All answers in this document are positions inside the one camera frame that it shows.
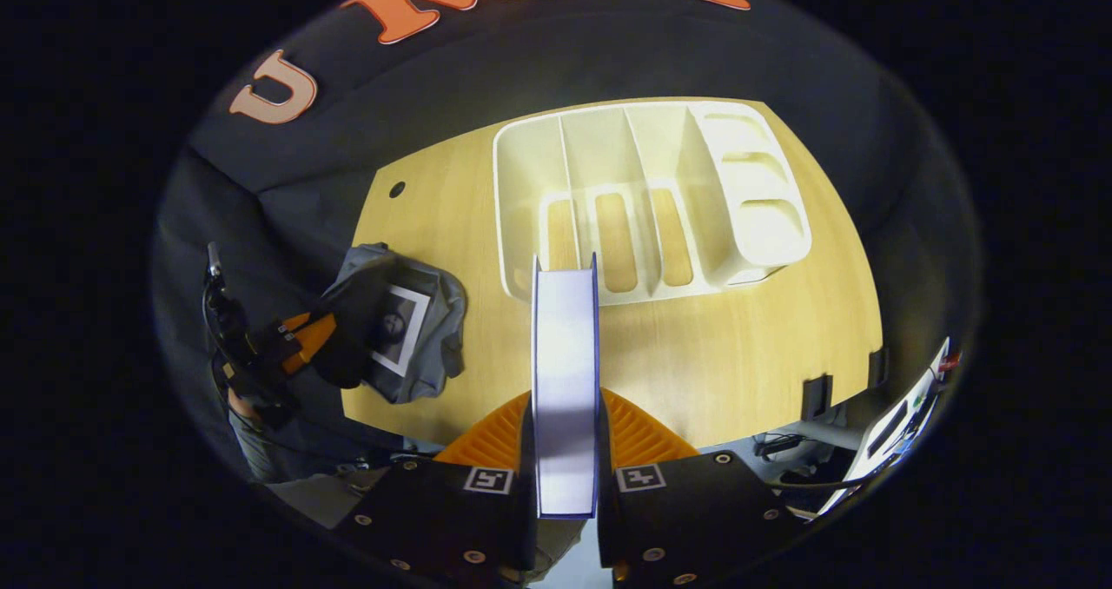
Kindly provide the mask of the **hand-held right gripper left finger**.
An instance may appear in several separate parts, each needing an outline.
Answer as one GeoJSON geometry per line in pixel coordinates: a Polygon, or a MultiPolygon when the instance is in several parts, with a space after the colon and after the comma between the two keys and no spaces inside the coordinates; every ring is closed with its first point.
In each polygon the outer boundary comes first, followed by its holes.
{"type": "Polygon", "coordinates": [[[369,562],[433,588],[523,588],[536,565],[532,395],[431,459],[394,463],[334,527],[369,562]]]}

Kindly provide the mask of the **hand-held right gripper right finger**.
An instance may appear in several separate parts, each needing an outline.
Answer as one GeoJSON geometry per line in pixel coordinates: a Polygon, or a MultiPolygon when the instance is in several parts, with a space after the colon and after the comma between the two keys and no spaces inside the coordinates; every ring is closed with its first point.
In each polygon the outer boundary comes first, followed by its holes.
{"type": "Polygon", "coordinates": [[[597,542],[615,588],[712,588],[798,545],[806,523],[735,452],[699,452],[609,390],[597,542]]]}

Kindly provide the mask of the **portrait cover book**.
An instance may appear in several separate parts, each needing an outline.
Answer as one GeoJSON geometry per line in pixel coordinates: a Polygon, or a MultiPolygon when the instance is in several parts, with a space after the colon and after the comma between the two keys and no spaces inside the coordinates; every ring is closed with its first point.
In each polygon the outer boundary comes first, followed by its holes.
{"type": "Polygon", "coordinates": [[[421,325],[431,297],[390,284],[373,318],[373,360],[393,373],[405,376],[413,363],[421,325]]]}

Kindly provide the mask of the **grey schoolbag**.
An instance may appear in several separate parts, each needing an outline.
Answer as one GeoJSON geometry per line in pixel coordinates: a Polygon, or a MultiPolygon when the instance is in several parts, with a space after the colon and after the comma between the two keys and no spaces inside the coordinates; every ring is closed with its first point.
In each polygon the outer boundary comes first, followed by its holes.
{"type": "Polygon", "coordinates": [[[353,246],[336,280],[319,301],[322,315],[336,316],[331,340],[312,360],[322,380],[335,387],[370,387],[389,405],[436,398],[464,370],[461,323],[467,294],[460,280],[437,266],[398,254],[385,243],[353,246]],[[374,362],[373,318],[390,284],[430,296],[407,375],[374,362]]]}

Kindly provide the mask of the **white bookshelf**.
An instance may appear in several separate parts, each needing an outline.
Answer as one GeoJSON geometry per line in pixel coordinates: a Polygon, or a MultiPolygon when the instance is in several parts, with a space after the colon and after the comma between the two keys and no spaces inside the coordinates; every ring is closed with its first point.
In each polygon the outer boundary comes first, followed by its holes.
{"type": "Polygon", "coordinates": [[[503,288],[597,269],[604,307],[716,294],[811,251],[810,216],[751,103],[600,103],[517,119],[492,142],[503,288]]]}

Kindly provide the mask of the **white electronic device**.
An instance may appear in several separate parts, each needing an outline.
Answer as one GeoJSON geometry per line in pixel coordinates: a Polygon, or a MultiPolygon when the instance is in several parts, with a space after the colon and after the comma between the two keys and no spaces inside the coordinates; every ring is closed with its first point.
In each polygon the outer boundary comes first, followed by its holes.
{"type": "Polygon", "coordinates": [[[828,513],[834,506],[857,493],[865,480],[875,478],[887,467],[897,465],[912,451],[913,445],[932,418],[943,391],[945,376],[949,373],[945,368],[949,355],[950,337],[945,337],[937,355],[934,355],[917,383],[909,388],[893,407],[884,415],[878,415],[866,427],[858,442],[857,455],[854,455],[844,476],[850,486],[831,491],[830,499],[820,507],[817,515],[828,513]]]}

